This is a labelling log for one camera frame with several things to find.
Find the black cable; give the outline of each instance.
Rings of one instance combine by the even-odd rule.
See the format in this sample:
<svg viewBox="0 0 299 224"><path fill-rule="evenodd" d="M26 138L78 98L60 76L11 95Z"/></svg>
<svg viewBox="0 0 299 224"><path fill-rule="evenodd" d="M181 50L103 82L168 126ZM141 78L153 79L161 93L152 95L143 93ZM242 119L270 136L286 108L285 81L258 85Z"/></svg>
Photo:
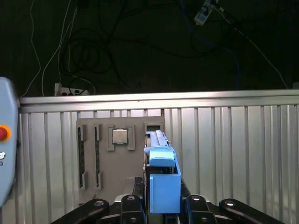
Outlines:
<svg viewBox="0 0 299 224"><path fill-rule="evenodd" d="M257 23L260 24L261 21L265 20L265 18L268 18L269 16L272 16L273 13L270 13L270 14L267 14L267 15L262 15L262 16L259 16L257 18L254 18L254 19L237 19L235 18L231 13L229 12L224 12L225 13L225 16L227 18L230 18L234 21L237 21L237 23L235 24L236 26L241 26L241 25L246 25L246 24L252 24L254 26L254 29L253 30L247 30L247 32L260 32L260 31L266 31L266 30L269 30L271 28L274 28L277 24L277 21L278 21L278 18L279 18L279 15L281 15L282 13L298 6L299 4L299 0L294 2L293 4L291 4L290 6L288 7L285 7L283 9L280 8L280 0L277 1L277 6L276 6L276 10L275 10L275 13L274 13L274 21L268 25L268 26L265 26L265 27L257 27Z"/></svg>
<svg viewBox="0 0 299 224"><path fill-rule="evenodd" d="M162 53L165 53L165 54L168 54L168 55L171 55L171 56L174 56L174 57L178 57L178 58L183 58L183 59L194 59L194 58L200 58L201 57L199 55L196 55L196 56L179 55L179 54L172 53L172 52L169 52L167 50L164 50L163 48L161 48L159 46L156 46L156 45L153 45L153 44L147 43L145 41L141 41L141 40L124 39L124 38L118 38L118 37L115 37L114 40L115 41L120 41L120 42L127 42L127 43L132 43L132 44L140 44L140 45L143 45L143 46L148 46L148 47L151 47L151 48L153 48L157 51L160 51Z"/></svg>
<svg viewBox="0 0 299 224"><path fill-rule="evenodd" d="M159 10L159 9L166 9L166 8L175 8L177 7L176 4L154 4L154 5L150 5L146 8L137 8L137 9L132 9L126 13L123 13L121 19L126 19L130 16L134 16L146 11L151 11L151 10Z"/></svg>
<svg viewBox="0 0 299 224"><path fill-rule="evenodd" d="M88 38L77 37L79 34L81 34L82 32L86 32L86 31L94 34L96 38L88 39ZM70 46L70 48L71 48L71 59L76 67L76 70L74 70L74 71L68 71L68 69L66 68L65 56L66 56L66 53L68 50L68 46ZM79 58L77 58L77 59L74 54L74 50L76 48L79 48L81 50L81 52L79 54ZM96 57L95 57L95 60L93 61L93 63L90 62L90 59L92 58L91 57L92 50L96 53ZM96 70L96 67L99 67L101 65L101 58L100 58L101 52L103 52L104 55L106 55L106 57L110 61L110 64L105 69L99 71L99 70ZM60 61L61 61L60 71L63 75L72 76L80 71L88 71L88 72L94 73L94 74L104 74L104 73L107 73L109 70L113 70L114 73L116 74L118 85L122 84L122 86L128 87L128 85L121 78L121 76L118 72L118 69L116 67L114 57L111 53L111 50L105 43L103 37L99 33L97 33L96 31L94 31L92 29L83 28L83 29L79 29L79 30L76 30L75 32L73 32L72 35L70 36L65 48L62 51Z"/></svg>
<svg viewBox="0 0 299 224"><path fill-rule="evenodd" d="M110 33L109 33L109 36L107 38L106 43L110 43L111 38L113 37L113 34L114 34L114 32L115 32L115 30L116 30L116 28L117 28L117 26L118 26L118 24L119 24L119 22L121 20L121 16L124 13L124 11L126 10L127 6L128 6L128 0L124 0L123 4L121 6L120 13L118 14L118 16L116 18L116 21L115 21L115 23L114 23L114 25L113 25Z"/></svg>

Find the screw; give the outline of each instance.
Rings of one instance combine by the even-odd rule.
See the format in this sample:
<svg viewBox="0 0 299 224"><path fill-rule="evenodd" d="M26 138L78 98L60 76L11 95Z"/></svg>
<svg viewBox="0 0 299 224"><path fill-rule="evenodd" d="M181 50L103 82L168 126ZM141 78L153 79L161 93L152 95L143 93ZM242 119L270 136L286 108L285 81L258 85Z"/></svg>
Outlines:
<svg viewBox="0 0 299 224"><path fill-rule="evenodd" d="M94 203L94 206L102 206L102 205L104 205L104 202L103 202L103 201L96 201L96 202Z"/></svg>
<svg viewBox="0 0 299 224"><path fill-rule="evenodd" d="M225 204L228 206L234 206L235 203L233 203L232 201L225 201Z"/></svg>
<svg viewBox="0 0 299 224"><path fill-rule="evenodd" d="M136 218L131 218L131 223L135 223L137 221L137 219Z"/></svg>
<svg viewBox="0 0 299 224"><path fill-rule="evenodd" d="M199 200L200 200L200 198L199 198L197 195L193 195L193 196L192 196L192 199L193 199L194 201L199 201Z"/></svg>
<svg viewBox="0 0 299 224"><path fill-rule="evenodd" d="M0 152L0 160L3 160L5 158L5 152Z"/></svg>
<svg viewBox="0 0 299 224"><path fill-rule="evenodd" d="M133 195L130 195L130 196L127 198L127 200L129 200L129 201L133 201L133 200L135 200L135 197L134 197Z"/></svg>
<svg viewBox="0 0 299 224"><path fill-rule="evenodd" d="M207 218L202 217L201 220L202 220L202 222L207 223Z"/></svg>

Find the slot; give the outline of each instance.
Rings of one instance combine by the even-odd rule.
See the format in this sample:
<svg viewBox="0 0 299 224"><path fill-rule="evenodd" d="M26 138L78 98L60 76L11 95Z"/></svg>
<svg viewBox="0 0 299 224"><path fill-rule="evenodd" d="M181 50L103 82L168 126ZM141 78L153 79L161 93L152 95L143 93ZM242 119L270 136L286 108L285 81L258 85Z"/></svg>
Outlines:
<svg viewBox="0 0 299 224"><path fill-rule="evenodd" d="M155 132L156 130L161 130L161 126L160 125L147 126L147 131L148 132Z"/></svg>
<svg viewBox="0 0 299 224"><path fill-rule="evenodd" d="M96 168L96 180L97 188L100 187L100 141L98 137L99 133L97 127L94 128L94 148L95 148L95 168Z"/></svg>
<svg viewBox="0 0 299 224"><path fill-rule="evenodd" d="M78 160L79 160L79 187L83 187L83 175L85 173L84 141L81 140L81 128L78 128Z"/></svg>

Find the metal frame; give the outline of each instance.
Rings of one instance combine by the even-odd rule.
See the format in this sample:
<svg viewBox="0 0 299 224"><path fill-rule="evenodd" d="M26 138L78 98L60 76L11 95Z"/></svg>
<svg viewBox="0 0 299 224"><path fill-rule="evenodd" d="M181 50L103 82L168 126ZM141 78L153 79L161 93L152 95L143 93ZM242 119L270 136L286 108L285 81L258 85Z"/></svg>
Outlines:
<svg viewBox="0 0 299 224"><path fill-rule="evenodd" d="M299 104L299 90L21 98L20 113Z"/></svg>
<svg viewBox="0 0 299 224"><path fill-rule="evenodd" d="M192 194L233 197L299 222L299 91L21 98L16 183L3 224L50 223L78 205L78 118L164 116Z"/></svg>

